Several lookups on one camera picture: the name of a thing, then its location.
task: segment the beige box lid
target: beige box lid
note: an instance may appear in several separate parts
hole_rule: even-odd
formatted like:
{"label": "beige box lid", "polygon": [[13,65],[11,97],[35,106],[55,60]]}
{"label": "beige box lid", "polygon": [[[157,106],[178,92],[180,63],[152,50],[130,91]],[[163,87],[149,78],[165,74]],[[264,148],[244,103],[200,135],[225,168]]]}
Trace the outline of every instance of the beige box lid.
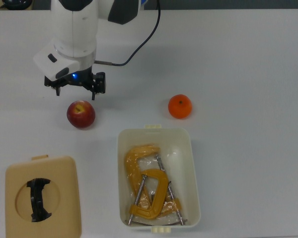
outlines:
{"label": "beige box lid", "polygon": [[[27,182],[48,179],[42,189],[43,207],[52,215],[32,222],[31,188]],[[68,156],[36,157],[11,165],[5,173],[6,238],[78,238],[81,235],[75,161]]]}

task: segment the yellow c-clamp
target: yellow c-clamp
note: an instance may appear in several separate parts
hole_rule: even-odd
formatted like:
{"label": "yellow c-clamp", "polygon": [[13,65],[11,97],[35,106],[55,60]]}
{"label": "yellow c-clamp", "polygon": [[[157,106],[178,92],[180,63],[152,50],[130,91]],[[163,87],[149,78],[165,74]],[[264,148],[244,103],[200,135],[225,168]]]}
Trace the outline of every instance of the yellow c-clamp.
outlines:
{"label": "yellow c-clamp", "polygon": [[150,169],[140,171],[138,160],[144,157],[157,155],[160,148],[154,145],[144,145],[131,149],[125,156],[125,168],[127,170],[130,185],[133,193],[137,195],[143,176],[158,179],[158,186],[155,191],[153,202],[149,197],[148,191],[144,187],[139,197],[137,205],[132,205],[130,214],[140,216],[147,219],[154,219],[158,216],[166,216],[172,212],[181,210],[181,204],[178,198],[171,200],[167,196],[169,188],[169,180],[166,173],[158,169]]}

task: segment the black cable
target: black cable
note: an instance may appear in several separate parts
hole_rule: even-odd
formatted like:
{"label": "black cable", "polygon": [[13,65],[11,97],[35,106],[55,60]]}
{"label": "black cable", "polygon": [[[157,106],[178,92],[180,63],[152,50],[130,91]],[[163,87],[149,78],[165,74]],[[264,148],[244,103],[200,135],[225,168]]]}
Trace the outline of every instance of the black cable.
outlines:
{"label": "black cable", "polygon": [[104,65],[112,65],[112,66],[125,66],[126,64],[128,64],[128,62],[132,59],[132,57],[134,57],[134,55],[140,50],[140,48],[142,46],[145,45],[145,43],[148,42],[148,40],[150,40],[150,38],[153,36],[153,34],[155,33],[158,25],[159,25],[159,22],[160,22],[160,15],[161,15],[161,9],[160,9],[160,1],[157,0],[157,8],[158,8],[158,18],[157,18],[157,23],[155,24],[154,26],[154,29],[153,31],[151,32],[151,34],[147,37],[147,39],[132,53],[132,55],[129,57],[129,59],[124,62],[124,63],[112,63],[112,62],[106,62],[106,61],[98,61],[98,60],[95,60],[94,63],[96,64],[104,64]]}
{"label": "black cable", "polygon": [[5,5],[2,5],[2,6],[0,7],[0,9],[2,9],[2,8],[5,8]]}

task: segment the metal rod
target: metal rod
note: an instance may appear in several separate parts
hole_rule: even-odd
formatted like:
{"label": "metal rod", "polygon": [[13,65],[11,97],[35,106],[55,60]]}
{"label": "metal rod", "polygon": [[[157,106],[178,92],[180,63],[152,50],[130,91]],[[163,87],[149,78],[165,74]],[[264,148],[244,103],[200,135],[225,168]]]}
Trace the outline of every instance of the metal rod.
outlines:
{"label": "metal rod", "polygon": [[[159,165],[160,170],[162,170],[162,171],[165,172],[163,163],[161,161],[161,157],[159,155],[155,155],[155,158],[157,159],[157,162],[158,162],[158,165]],[[172,191],[172,188],[171,188],[171,181],[168,184],[168,192],[170,194],[171,200],[174,200],[175,199],[175,196],[174,196],[174,192]],[[185,220],[183,220],[182,214],[181,214],[181,212],[180,212],[180,210],[178,208],[177,208],[176,214],[177,214],[177,216],[179,218],[180,225],[183,226],[185,224]]]}
{"label": "metal rod", "polygon": [[[141,197],[141,192],[143,191],[144,185],[145,185],[145,180],[147,178],[147,175],[142,175],[143,176],[143,180],[141,180],[140,186],[139,186],[139,191],[136,197],[136,200],[134,202],[134,204],[137,206]],[[131,225],[131,222],[133,221],[134,215],[131,214],[129,217],[129,222],[128,222],[128,226]]]}

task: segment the orange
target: orange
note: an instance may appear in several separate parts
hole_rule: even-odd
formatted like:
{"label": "orange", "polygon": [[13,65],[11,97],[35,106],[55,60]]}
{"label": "orange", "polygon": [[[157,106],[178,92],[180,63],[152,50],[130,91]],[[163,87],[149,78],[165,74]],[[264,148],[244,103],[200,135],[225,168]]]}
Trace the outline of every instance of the orange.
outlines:
{"label": "orange", "polygon": [[187,96],[178,94],[170,99],[168,109],[174,118],[183,119],[191,113],[192,103]]}

